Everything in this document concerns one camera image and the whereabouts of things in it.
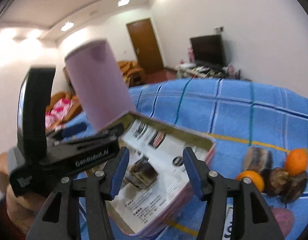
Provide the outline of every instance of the hand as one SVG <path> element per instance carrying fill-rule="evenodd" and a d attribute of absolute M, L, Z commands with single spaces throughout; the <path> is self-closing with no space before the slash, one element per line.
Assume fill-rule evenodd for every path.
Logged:
<path fill-rule="evenodd" d="M 35 212 L 38 212 L 45 202 L 45 198 L 36 193 L 26 193 L 16 197 L 9 184 L 7 154 L 0 154 L 0 191 L 6 194 L 7 214 L 16 227 L 25 235 L 30 229 Z"/>

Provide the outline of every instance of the white logo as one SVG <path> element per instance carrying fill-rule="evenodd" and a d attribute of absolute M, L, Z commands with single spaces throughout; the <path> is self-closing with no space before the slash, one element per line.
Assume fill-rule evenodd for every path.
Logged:
<path fill-rule="evenodd" d="M 97 159 L 102 158 L 102 157 L 105 157 L 105 156 L 107 156 L 107 155 L 109 155 L 109 150 L 108 150 L 108 149 L 105 150 L 104 153 L 101 153 L 101 152 L 100 152 L 99 154 L 94 154 L 94 155 L 89 156 L 89 157 L 87 157 L 87 158 L 85 158 L 85 159 L 83 159 L 83 160 L 76 161 L 76 162 L 75 162 L 75 166 L 76 166 L 76 167 L 80 167 L 80 166 L 82 166 L 82 165 L 84 165 L 84 164 L 87 164 L 87 163 L 89 163 L 89 162 L 96 161 Z"/>
<path fill-rule="evenodd" d="M 27 185 L 30 185 L 30 181 L 32 180 L 32 176 L 28 176 L 25 179 L 23 177 L 19 177 L 17 179 L 18 183 L 20 184 L 21 187 L 26 187 Z"/>

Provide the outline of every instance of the black circular logo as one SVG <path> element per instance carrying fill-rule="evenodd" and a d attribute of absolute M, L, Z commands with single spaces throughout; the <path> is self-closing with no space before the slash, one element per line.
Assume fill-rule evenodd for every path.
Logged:
<path fill-rule="evenodd" d="M 183 158 L 181 156 L 175 157 L 173 159 L 173 165 L 177 166 L 177 167 L 182 166 L 183 165 Z"/>

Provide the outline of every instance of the person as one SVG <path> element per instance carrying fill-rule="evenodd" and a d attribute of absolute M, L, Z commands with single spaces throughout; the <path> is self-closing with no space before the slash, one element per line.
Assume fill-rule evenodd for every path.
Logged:
<path fill-rule="evenodd" d="M 0 222 L 10 234 L 7 239 L 23 240 L 45 198 L 32 192 L 19 197 L 14 195 L 9 184 L 6 152 L 0 154 L 0 191 L 4 195 L 0 201 Z"/>

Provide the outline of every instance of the red floor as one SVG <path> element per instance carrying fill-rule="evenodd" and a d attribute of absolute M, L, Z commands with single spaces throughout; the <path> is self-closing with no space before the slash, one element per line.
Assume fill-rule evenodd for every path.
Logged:
<path fill-rule="evenodd" d="M 163 69 L 157 73 L 146 75 L 147 84 L 159 83 L 171 79 L 176 79 L 176 72 L 169 69 Z"/>

